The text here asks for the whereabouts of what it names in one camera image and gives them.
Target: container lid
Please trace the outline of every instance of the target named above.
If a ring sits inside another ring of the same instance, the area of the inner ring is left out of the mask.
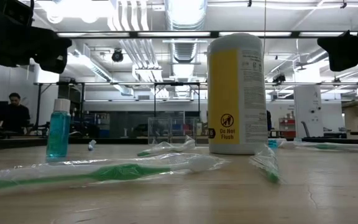
[[[70,100],[67,99],[56,99],[53,111],[66,111],[70,112]]]

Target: table surface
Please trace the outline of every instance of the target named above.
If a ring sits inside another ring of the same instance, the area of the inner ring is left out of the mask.
[[[130,158],[145,148],[71,145],[69,159]],[[358,223],[358,153],[277,155],[281,185],[247,156],[222,156],[232,162],[199,174],[0,195],[0,223]],[[0,169],[43,162],[45,147],[0,150]]]

